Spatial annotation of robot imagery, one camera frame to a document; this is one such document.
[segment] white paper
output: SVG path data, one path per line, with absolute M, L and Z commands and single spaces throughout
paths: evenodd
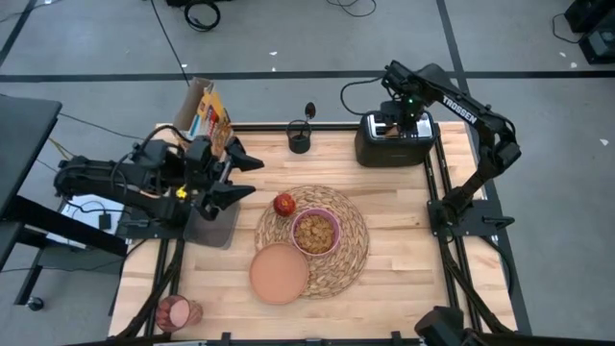
M 124 210 L 124 205 L 119 204 L 117 202 L 105 199 L 96 195 L 83 195 L 83 196 L 75 196 L 73 199 L 69 201 L 70 203 L 81 206 L 83 210 L 100 210 L 101 204 L 105 210 Z M 71 205 L 64 205 L 64 208 L 61 210 L 62 215 L 68 216 L 77 221 L 83 222 L 88 226 L 91 226 L 95 229 L 98 229 L 98 216 L 102 215 L 102 211 L 94 211 L 94 212 L 81 212 L 78 208 L 73 207 Z M 109 235 L 115 235 L 117 232 L 117 223 L 119 222 L 121 212 L 119 211 L 108 211 L 107 212 L 111 216 L 111 228 L 109 230 L 105 230 L 104 232 Z M 68 240 L 63 236 L 48 234 L 47 238 L 53 241 L 57 241 L 61 244 L 68 244 L 70 246 L 75 246 L 81 249 L 85 249 L 86 246 L 80 242 L 74 240 Z

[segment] cereal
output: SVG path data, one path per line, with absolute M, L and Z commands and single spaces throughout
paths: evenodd
M 314 255 L 329 251 L 333 245 L 333 237 L 332 223 L 321 215 L 303 217 L 295 231 L 295 239 L 299 247 Z

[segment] round wicker mat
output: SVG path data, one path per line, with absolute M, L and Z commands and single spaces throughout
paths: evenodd
M 346 289 L 358 277 L 367 260 L 369 235 L 357 207 L 343 194 L 320 185 L 291 188 L 297 210 L 289 217 L 278 216 L 270 204 L 260 217 L 256 231 L 257 251 L 274 242 L 292 243 L 290 227 L 294 216 L 309 208 L 331 211 L 339 220 L 340 239 L 337 249 L 321 257 L 307 257 L 309 280 L 302 297 L 329 298 Z

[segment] gray floor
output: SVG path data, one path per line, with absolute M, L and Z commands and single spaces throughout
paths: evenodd
M 435 0 L 379 1 L 366 18 L 351 18 L 324 0 L 235 0 L 219 4 L 222 22 L 208 34 L 189 30 L 180 11 L 156 1 L 189 72 L 377 70 L 393 59 L 412 68 L 437 62 L 453 70 Z M 0 17 L 22 11 L 26 2 L 4 0 Z M 357 11 L 369 10 L 364 2 Z M 615 70 L 615 65 L 588 65 L 576 45 L 552 37 L 551 17 L 570 3 L 446 0 L 465 70 Z M 16 21 L 0 24 L 0 43 Z M 558 23 L 558 31 L 570 35 L 566 23 Z M 2 75 L 178 72 L 149 2 L 138 0 L 64 0 L 38 9 L 0 67 Z M 349 121 L 357 119 L 338 100 L 339 89 L 349 81 L 217 85 L 234 121 L 292 120 L 302 116 L 308 101 L 316 104 L 318 120 Z M 496 185 L 504 213 L 517 219 L 509 235 L 534 333 L 615 340 L 610 299 L 615 234 L 608 223 L 615 79 L 481 79 L 468 84 L 477 99 L 492 104 L 518 128 L 524 154 Z M 0 83 L 0 92 L 59 100 L 68 114 L 144 136 L 153 123 L 173 118 L 185 83 Z M 385 97 L 373 85 L 352 90 L 348 100 L 353 108 L 367 110 Z M 455 119 L 441 107 L 432 113 L 437 119 Z M 75 153 L 102 160 L 117 159 L 131 144 L 65 118 L 52 137 Z M 604 146 L 601 139 L 612 143 Z M 39 158 L 55 165 L 61 157 L 53 146 L 45 146 Z M 52 179 L 53 173 L 37 163 L 20 193 L 54 209 L 59 201 Z M 33 255 L 32 249 L 19 247 L 7 268 L 27 266 Z M 92 265 L 102 258 L 56 255 Z M 12 305 L 22 278 L 23 273 L 0 275 L 3 344 L 63 344 L 106 335 L 116 274 L 45 271 L 35 294 L 45 299 L 47 309 L 37 313 Z

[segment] wooden table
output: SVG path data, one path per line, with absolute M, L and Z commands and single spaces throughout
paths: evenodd
M 465 126 L 445 122 L 440 128 L 453 185 L 462 184 L 475 170 Z M 223 332 L 231 332 L 233 339 L 388 338 L 392 331 L 414 337 L 414 324 L 425 313 L 447 305 L 442 262 L 427 214 L 430 196 L 423 165 L 361 167 L 352 131 L 314 132 L 311 149 L 303 155 L 290 153 L 284 132 L 237 135 L 248 154 L 263 160 L 265 167 L 232 174 L 236 184 L 254 185 L 257 192 L 240 202 L 230 249 L 186 244 L 179 293 L 201 303 L 204 318 L 174 333 L 174 339 L 219 339 Z M 436 165 L 435 152 L 431 154 Z M 331 299 L 264 304 L 248 279 L 258 219 L 279 192 L 310 184 L 341 191 L 361 211 L 370 234 L 367 264 L 350 288 Z M 477 238 L 467 237 L 465 244 L 477 292 L 515 329 L 498 254 Z M 159 245 L 149 240 L 127 259 L 110 334 L 123 330 L 149 295 Z M 460 290 L 458 294 L 464 306 Z

